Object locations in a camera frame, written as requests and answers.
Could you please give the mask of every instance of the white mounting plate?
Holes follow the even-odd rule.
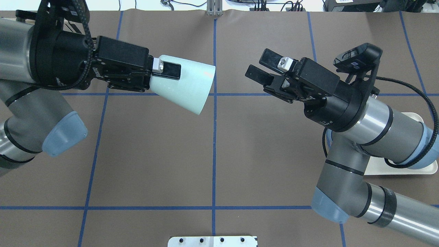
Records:
[[[403,113],[406,116],[418,121],[424,122],[422,117],[416,113]],[[435,160],[429,166],[422,169],[412,170],[408,168],[398,169],[388,166],[383,158],[371,157],[364,175],[415,175],[415,174],[434,174],[438,170],[438,163]]]
[[[257,247],[256,236],[191,236],[172,237],[168,247]]]

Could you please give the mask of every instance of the white tray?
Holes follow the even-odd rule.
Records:
[[[424,122],[416,113],[403,113],[416,121]],[[407,175],[407,174],[434,174],[438,170],[438,163],[435,160],[429,166],[422,169],[412,170],[408,168],[398,169],[388,166],[383,158],[371,157],[364,175]]]

